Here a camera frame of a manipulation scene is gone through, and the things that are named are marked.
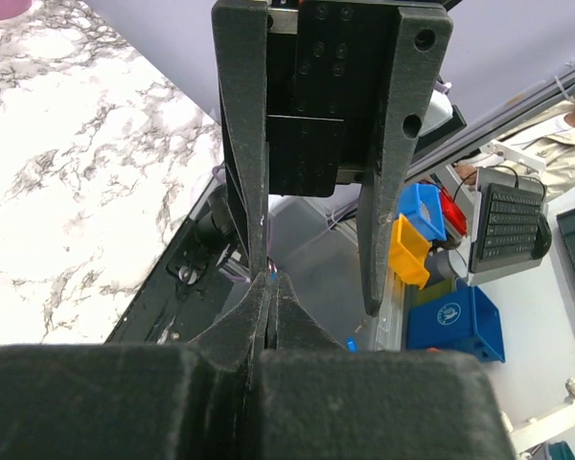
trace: marble tabletop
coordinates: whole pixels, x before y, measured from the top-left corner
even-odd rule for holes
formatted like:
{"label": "marble tabletop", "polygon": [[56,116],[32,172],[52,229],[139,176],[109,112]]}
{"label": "marble tabletop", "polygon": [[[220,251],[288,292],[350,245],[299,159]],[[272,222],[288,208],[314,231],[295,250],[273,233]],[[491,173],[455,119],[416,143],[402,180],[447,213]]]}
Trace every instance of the marble tabletop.
{"label": "marble tabletop", "polygon": [[83,3],[0,21],[0,344],[102,342],[220,130]]}

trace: yellow plastic bin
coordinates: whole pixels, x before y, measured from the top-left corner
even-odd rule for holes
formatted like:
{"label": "yellow plastic bin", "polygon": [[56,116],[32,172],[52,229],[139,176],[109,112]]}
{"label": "yellow plastic bin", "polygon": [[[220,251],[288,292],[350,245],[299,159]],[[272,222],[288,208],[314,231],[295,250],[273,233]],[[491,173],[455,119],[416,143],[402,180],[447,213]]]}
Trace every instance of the yellow plastic bin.
{"label": "yellow plastic bin", "polygon": [[424,262],[430,246],[430,242],[400,214],[392,224],[390,267],[405,284],[418,286],[420,290],[426,285],[430,273]]}

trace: black mouse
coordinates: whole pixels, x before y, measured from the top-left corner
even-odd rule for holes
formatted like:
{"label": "black mouse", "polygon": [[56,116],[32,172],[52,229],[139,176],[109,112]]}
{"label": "black mouse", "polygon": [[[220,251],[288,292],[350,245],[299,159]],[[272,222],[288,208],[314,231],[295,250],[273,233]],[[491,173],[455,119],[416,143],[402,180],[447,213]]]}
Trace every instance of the black mouse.
{"label": "black mouse", "polygon": [[542,259],[552,247],[552,230],[549,228],[547,218],[543,213],[539,214],[537,221],[537,238],[535,239],[535,248],[531,252],[533,259]]}

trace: black keyboard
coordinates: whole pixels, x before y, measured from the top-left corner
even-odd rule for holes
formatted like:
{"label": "black keyboard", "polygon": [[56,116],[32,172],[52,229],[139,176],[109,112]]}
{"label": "black keyboard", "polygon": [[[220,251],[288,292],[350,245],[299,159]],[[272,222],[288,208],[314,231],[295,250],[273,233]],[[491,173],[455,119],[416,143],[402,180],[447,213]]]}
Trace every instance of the black keyboard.
{"label": "black keyboard", "polygon": [[541,195],[491,184],[482,199],[470,271],[477,273],[532,259]]}

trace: un logo on blue bin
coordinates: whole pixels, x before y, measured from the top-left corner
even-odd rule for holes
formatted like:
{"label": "un logo on blue bin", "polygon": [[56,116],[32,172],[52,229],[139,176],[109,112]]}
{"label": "un logo on blue bin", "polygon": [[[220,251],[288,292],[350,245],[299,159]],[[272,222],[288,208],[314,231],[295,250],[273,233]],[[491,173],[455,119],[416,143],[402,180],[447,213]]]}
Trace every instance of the un logo on blue bin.
{"label": "un logo on blue bin", "polygon": [[442,326],[449,326],[458,320],[461,312],[460,305],[455,302],[444,304],[437,313],[437,321]]}

